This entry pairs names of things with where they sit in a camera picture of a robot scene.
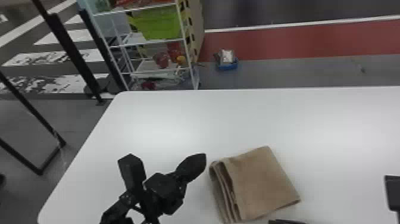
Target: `folded towel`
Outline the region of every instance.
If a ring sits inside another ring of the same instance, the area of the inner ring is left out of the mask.
[[[253,220],[300,201],[269,147],[215,161],[210,176],[224,223]]]

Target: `gray floor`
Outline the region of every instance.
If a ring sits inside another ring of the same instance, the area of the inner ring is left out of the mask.
[[[7,184],[0,191],[0,223],[37,224],[38,213],[61,179],[80,147],[106,110],[92,100],[32,101],[68,145],[43,176],[36,176],[17,160],[0,149],[0,172]],[[46,132],[18,101],[0,101],[0,135],[36,164],[56,146]]]
[[[400,85],[400,55],[240,61],[237,70],[200,67],[201,89]]]

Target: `white stripe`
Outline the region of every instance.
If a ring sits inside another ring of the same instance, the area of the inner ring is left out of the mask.
[[[84,49],[79,51],[86,62],[103,61],[98,49]],[[2,66],[35,66],[39,64],[56,64],[68,61],[65,51],[21,53],[4,63]]]
[[[68,30],[68,34],[70,35],[73,42],[84,42],[84,41],[92,41],[93,38],[90,35],[87,29],[82,30]],[[46,45],[46,44],[54,44],[58,43],[57,38],[54,33],[47,34],[44,38],[38,40],[35,45]]]
[[[7,21],[8,21],[7,17],[3,14],[0,14],[0,23],[7,22]]]
[[[399,19],[400,15],[384,15],[377,17],[367,17],[367,18],[346,18],[341,20],[324,20],[324,21],[304,22],[304,23],[284,23],[284,24],[271,24],[271,25],[249,26],[249,27],[232,27],[225,29],[209,29],[205,30],[205,32],[221,33],[221,32],[244,31],[244,30],[276,29],[276,28],[296,27],[296,26],[316,26],[325,24],[363,23],[369,21],[387,21],[387,20],[399,20]]]
[[[70,18],[65,24],[75,24],[75,23],[83,23],[82,18],[80,15],[75,15],[74,17]]]
[[[76,0],[66,0],[65,2],[51,8],[48,10],[49,13],[59,13],[62,10],[68,8],[69,6],[73,5],[76,2]],[[22,24],[21,26],[18,26],[17,28],[13,29],[12,31],[4,34],[3,36],[0,37],[0,48],[15,38],[21,36],[22,34],[28,32],[29,30],[33,29],[37,25],[43,23],[43,17],[41,15],[38,15],[37,17],[29,20],[28,22]]]

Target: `white wire shelf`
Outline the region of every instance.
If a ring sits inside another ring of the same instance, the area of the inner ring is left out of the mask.
[[[113,45],[110,48],[123,48],[127,46],[136,46],[136,45],[148,45],[152,43],[170,43],[170,42],[179,42],[183,41],[183,38],[177,39],[154,39],[154,40],[146,40],[141,32],[137,33],[129,33],[123,40],[121,45]]]
[[[148,9],[151,9],[151,8],[167,7],[167,6],[171,6],[171,5],[175,5],[175,1],[171,1],[169,3],[163,3],[163,4],[159,4],[159,3],[158,4],[151,4],[151,5],[147,5],[145,7],[128,8],[128,9],[125,9],[125,10],[114,10],[114,11],[96,13],[93,16],[97,17],[97,16],[102,16],[102,15],[111,15],[111,14],[117,14],[117,13],[126,13],[126,12],[132,12],[132,11],[148,10]]]

